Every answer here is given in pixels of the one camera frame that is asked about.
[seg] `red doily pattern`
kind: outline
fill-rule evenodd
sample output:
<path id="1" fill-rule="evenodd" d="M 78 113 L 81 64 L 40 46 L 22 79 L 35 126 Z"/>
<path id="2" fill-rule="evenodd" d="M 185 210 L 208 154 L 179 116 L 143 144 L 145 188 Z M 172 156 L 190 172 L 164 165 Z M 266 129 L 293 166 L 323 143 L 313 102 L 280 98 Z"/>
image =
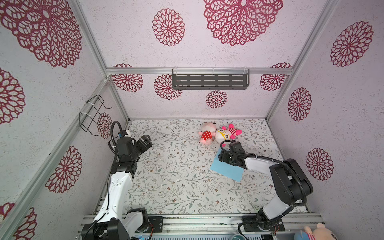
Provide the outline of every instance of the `red doily pattern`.
<path id="1" fill-rule="evenodd" d="M 23 112 L 24 99 L 19 81 L 0 68 L 0 124 L 12 121 Z"/>
<path id="2" fill-rule="evenodd" d="M 289 63 L 278 63 L 272 65 L 272 68 L 290 68 Z M 287 75 L 284 74 L 264 74 L 260 78 L 260 86 L 267 91 L 273 91 L 279 89 L 283 84 Z"/>
<path id="3" fill-rule="evenodd" d="M 318 180 L 327 180 L 333 174 L 333 161 L 323 149 L 312 149 L 307 155 L 306 162 L 308 171 Z"/>
<path id="4" fill-rule="evenodd" d="M 66 68 L 79 58 L 79 25 L 65 0 L 0 0 L 0 20 L 40 61 Z"/>
<path id="5" fill-rule="evenodd" d="M 185 33 L 180 14 L 169 8 L 163 8 L 157 12 L 152 21 L 152 29 L 156 38 L 165 46 L 178 44 Z"/>
<path id="6" fill-rule="evenodd" d="M 111 117 L 108 113 L 102 113 L 97 121 L 97 130 L 102 138 L 108 138 L 111 136 L 110 129 L 112 125 Z"/>
<path id="7" fill-rule="evenodd" d="M 311 95 L 307 89 L 298 88 L 294 90 L 288 101 L 289 116 L 295 121 L 303 120 L 310 112 L 311 104 Z"/>
<path id="8" fill-rule="evenodd" d="M 331 61 L 338 67 L 356 62 L 368 50 L 372 42 L 372 26 L 360 21 L 348 26 L 336 38 L 331 49 Z"/>
<path id="9" fill-rule="evenodd" d="M 128 64 L 117 64 L 114 68 L 133 68 Z M 136 92 L 143 87 L 143 78 L 141 74 L 117 74 L 112 75 L 113 82 L 127 92 Z"/>
<path id="10" fill-rule="evenodd" d="M 283 0 L 204 0 L 207 28 L 221 43 L 244 45 L 265 33 Z"/>
<path id="11" fill-rule="evenodd" d="M 35 213 L 35 208 L 31 207 L 29 213 L 24 217 L 23 223 L 17 228 L 15 234 L 13 235 L 14 240 L 30 240 L 35 235 L 35 229 L 37 227 L 36 221 L 37 214 Z"/>
<path id="12" fill-rule="evenodd" d="M 158 76 L 153 87 L 157 95 L 168 100 L 178 98 L 183 92 L 172 88 L 172 76 L 169 74 Z"/>
<path id="13" fill-rule="evenodd" d="M 227 103 L 228 96 L 224 91 L 214 90 L 208 93 L 205 103 L 211 108 L 220 108 Z"/>
<path id="14" fill-rule="evenodd" d="M 4 221 L 5 217 L 8 215 L 14 205 L 14 203 L 7 202 L 6 204 L 0 206 L 0 224 L 2 221 Z"/>
<path id="15" fill-rule="evenodd" d="M 79 151 L 74 146 L 70 146 L 45 186 L 50 192 L 68 191 L 79 179 L 83 167 L 82 161 Z"/>

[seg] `red polka dot outfit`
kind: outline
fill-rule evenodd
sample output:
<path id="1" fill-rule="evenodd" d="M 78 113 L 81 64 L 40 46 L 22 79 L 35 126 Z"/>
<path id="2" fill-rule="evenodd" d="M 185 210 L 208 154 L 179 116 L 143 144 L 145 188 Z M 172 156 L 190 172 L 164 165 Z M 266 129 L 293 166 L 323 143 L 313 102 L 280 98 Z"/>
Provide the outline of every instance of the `red polka dot outfit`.
<path id="1" fill-rule="evenodd" d="M 205 131 L 203 132 L 203 135 L 201 135 L 201 138 L 205 141 L 207 140 L 208 138 L 212 139 L 212 134 L 210 131 Z"/>

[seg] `vented metal panel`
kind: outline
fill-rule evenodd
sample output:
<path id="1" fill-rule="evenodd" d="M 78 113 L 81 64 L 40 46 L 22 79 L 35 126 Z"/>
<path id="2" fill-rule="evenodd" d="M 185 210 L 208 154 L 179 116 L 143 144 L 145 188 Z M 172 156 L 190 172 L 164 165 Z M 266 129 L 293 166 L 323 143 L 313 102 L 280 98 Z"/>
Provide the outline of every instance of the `vented metal panel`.
<path id="1" fill-rule="evenodd" d="M 243 74 L 178 74 L 172 69 L 172 88 L 176 90 L 247 89 L 249 69 Z"/>
<path id="2" fill-rule="evenodd" d="M 234 234 L 223 234 L 223 235 L 153 235 L 151 240 L 230 240 Z M 245 234 L 249 240 L 262 240 L 260 234 Z M 135 236 L 139 239 L 146 240 L 149 236 Z"/>

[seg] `plush toy with yellow glasses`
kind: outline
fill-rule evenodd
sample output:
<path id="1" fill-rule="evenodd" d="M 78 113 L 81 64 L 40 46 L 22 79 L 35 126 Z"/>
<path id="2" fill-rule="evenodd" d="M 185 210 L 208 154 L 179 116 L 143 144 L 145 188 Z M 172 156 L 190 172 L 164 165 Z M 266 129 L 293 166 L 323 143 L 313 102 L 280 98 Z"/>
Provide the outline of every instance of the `plush toy with yellow glasses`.
<path id="1" fill-rule="evenodd" d="M 230 124 L 228 128 L 222 127 L 216 131 L 215 139 L 220 144 L 224 140 L 235 139 L 236 136 L 239 136 L 243 131 L 235 129 L 233 124 Z"/>

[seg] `pink plush toy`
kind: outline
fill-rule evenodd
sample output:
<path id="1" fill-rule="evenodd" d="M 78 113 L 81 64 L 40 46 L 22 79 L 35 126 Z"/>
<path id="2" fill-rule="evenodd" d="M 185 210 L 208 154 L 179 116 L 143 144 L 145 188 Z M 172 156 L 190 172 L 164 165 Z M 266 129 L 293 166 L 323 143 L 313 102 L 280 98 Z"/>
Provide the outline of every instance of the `pink plush toy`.
<path id="1" fill-rule="evenodd" d="M 213 137 L 216 135 L 216 126 L 211 122 L 206 122 L 201 128 L 199 135 L 201 136 L 200 142 L 208 145 L 213 142 Z"/>
<path id="2" fill-rule="evenodd" d="M 243 131 L 235 129 L 233 124 L 230 124 L 228 128 L 222 127 L 216 131 L 216 141 L 220 144 L 224 140 L 235 139 L 236 136 L 240 135 Z"/>

